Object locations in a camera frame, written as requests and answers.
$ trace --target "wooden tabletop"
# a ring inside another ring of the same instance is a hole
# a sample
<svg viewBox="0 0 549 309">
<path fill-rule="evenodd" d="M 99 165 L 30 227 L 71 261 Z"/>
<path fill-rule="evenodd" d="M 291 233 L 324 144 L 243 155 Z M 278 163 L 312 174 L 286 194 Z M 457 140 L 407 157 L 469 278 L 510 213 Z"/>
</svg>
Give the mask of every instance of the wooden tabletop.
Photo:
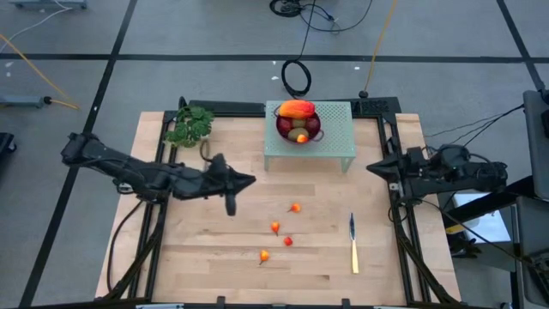
<svg viewBox="0 0 549 309">
<path fill-rule="evenodd" d="M 153 161 L 162 112 L 143 112 L 131 155 Z M 424 145 L 416 114 L 397 115 L 402 148 Z M 263 170 L 263 118 L 217 118 L 211 154 L 223 153 L 227 163 L 257 182 L 237 195 L 237 215 L 229 217 L 225 199 L 168 205 L 153 301 L 338 305 L 405 305 L 393 224 L 388 220 L 389 195 L 385 181 L 365 167 L 382 159 L 375 120 L 355 119 L 357 156 L 347 174 L 334 159 L 271 159 Z M 177 161 L 200 168 L 196 148 L 178 151 Z M 427 200 L 436 202 L 434 196 Z M 121 196 L 113 229 L 137 201 Z M 292 203 L 302 211 L 288 213 Z M 432 206 L 416 206 L 423 257 L 450 295 L 460 299 L 440 213 Z M 128 269 L 136 254 L 144 207 L 124 225 L 116 242 L 113 283 Z M 349 213 L 354 213 L 360 273 L 351 272 Z M 279 221 L 279 237 L 270 230 Z M 282 242 L 293 238 L 293 246 Z M 269 261 L 259 265 L 260 250 Z M 417 271 L 409 260 L 415 299 L 420 300 Z M 142 269 L 143 295 L 148 262 Z M 106 264 L 97 295 L 106 294 Z"/>
</svg>

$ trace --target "knife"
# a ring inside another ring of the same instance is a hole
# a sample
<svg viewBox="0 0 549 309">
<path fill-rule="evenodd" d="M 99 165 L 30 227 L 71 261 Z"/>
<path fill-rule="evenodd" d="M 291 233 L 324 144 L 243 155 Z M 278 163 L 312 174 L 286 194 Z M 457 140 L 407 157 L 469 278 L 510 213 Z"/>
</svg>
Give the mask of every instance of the knife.
<svg viewBox="0 0 549 309">
<path fill-rule="evenodd" d="M 351 219 L 349 219 L 349 236 L 351 236 L 351 241 L 353 242 L 353 251 L 352 251 L 352 263 L 353 263 L 353 273 L 359 273 L 359 255 L 357 254 L 357 238 L 354 233 L 354 218 L 353 213 L 351 213 Z"/>
</svg>

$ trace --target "gray carpet floor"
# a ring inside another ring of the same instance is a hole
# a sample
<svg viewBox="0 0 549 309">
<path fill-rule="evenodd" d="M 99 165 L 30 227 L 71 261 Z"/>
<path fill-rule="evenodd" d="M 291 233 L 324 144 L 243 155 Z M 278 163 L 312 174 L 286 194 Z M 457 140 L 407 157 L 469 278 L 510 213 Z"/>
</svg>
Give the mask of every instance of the gray carpet floor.
<svg viewBox="0 0 549 309">
<path fill-rule="evenodd" d="M 98 92 L 130 0 L 89 0 L 87 10 L 51 18 L 14 39 L 28 54 L 103 55 L 102 58 L 35 60 L 34 63 L 81 106 L 0 110 L 0 131 L 16 135 L 19 150 L 0 177 L 0 307 L 18 306 L 56 208 L 68 168 L 60 150 L 72 131 L 81 131 Z M 287 55 L 298 54 L 306 25 L 268 10 L 268 0 L 138 0 L 121 54 Z M 319 0 L 343 26 L 364 13 L 365 0 Z M 549 57 L 549 2 L 505 0 L 530 56 Z M 365 21 L 333 35 L 311 30 L 305 55 L 371 55 L 390 7 L 374 0 Z M 57 8 L 41 12 L 0 3 L 0 33 L 10 36 Z M 329 27 L 316 17 L 313 24 Z M 10 54 L 8 48 L 4 53 Z M 400 1 L 380 49 L 382 56 L 478 58 L 521 56 L 495 0 Z M 104 143 L 130 151 L 142 111 L 175 109 L 178 97 L 264 102 L 289 96 L 282 87 L 283 61 L 118 60 L 113 68 L 94 133 Z M 356 97 L 365 84 L 367 61 L 304 61 L 313 76 L 306 98 Z M 505 112 L 534 89 L 523 63 L 429 63 L 401 59 L 376 63 L 372 97 L 397 96 L 404 112 L 418 113 L 432 134 Z M 549 64 L 536 64 L 549 82 Z M 295 88 L 305 79 L 288 70 Z M 0 94 L 56 93 L 23 61 L 0 57 Z M 432 146 L 461 132 L 428 138 Z M 470 149 L 509 165 L 510 182 L 531 173 L 524 116 L 503 118 Z M 118 194 L 111 181 L 80 171 L 54 242 L 34 305 L 91 300 L 99 279 Z M 474 261 L 455 261 L 462 298 L 472 305 L 510 301 L 509 273 Z"/>
</svg>

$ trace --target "knife handle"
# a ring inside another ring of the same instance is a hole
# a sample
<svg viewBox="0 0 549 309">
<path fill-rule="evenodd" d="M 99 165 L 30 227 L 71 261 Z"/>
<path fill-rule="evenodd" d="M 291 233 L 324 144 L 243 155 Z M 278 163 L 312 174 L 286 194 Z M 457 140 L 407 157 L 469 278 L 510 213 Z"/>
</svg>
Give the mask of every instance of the knife handle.
<svg viewBox="0 0 549 309">
<path fill-rule="evenodd" d="M 359 255 L 357 254 L 357 241 L 353 240 L 353 273 L 359 273 Z"/>
</svg>

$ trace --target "green plant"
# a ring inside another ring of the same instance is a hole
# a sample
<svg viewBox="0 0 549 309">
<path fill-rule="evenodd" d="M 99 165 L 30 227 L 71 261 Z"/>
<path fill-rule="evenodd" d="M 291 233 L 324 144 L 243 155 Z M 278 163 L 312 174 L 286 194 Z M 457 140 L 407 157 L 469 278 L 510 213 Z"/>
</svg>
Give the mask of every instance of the green plant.
<svg viewBox="0 0 549 309">
<path fill-rule="evenodd" d="M 214 114 L 199 106 L 185 106 L 178 111 L 175 129 L 166 133 L 166 142 L 191 148 L 212 131 Z"/>
</svg>

